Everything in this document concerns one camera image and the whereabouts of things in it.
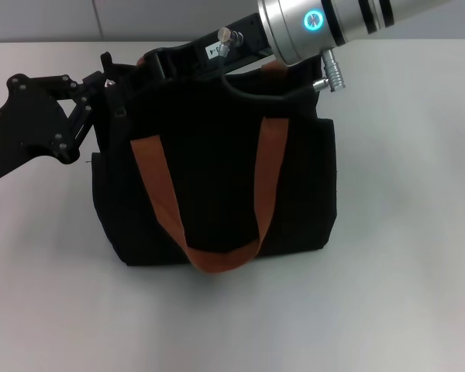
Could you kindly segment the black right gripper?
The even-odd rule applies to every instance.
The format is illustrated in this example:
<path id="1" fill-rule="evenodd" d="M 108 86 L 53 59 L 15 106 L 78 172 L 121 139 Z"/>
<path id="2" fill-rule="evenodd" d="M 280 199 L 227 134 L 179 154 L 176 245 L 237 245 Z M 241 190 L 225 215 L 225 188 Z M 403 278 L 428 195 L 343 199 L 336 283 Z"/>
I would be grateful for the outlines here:
<path id="1" fill-rule="evenodd" d="M 230 43 L 224 72 L 235 71 L 272 54 L 260 14 L 254 13 L 227 26 L 241 35 L 242 43 Z M 114 64 L 107 78 L 129 97 L 154 88 L 158 81 L 207 81 L 219 76 L 219 38 L 212 32 L 189 43 L 159 48 L 144 55 L 142 65 Z"/>

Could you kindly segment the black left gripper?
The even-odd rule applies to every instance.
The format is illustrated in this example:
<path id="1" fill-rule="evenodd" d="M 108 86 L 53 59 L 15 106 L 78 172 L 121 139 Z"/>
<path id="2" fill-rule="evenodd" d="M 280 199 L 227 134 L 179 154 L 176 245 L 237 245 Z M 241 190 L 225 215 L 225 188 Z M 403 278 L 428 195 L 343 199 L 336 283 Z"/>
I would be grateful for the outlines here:
<path id="1" fill-rule="evenodd" d="M 0 108 L 0 178 L 36 157 L 72 164 L 94 125 L 92 97 L 103 92 L 105 75 L 96 71 L 78 83 L 68 75 L 7 80 L 9 96 Z M 73 100 L 69 116 L 59 104 Z"/>

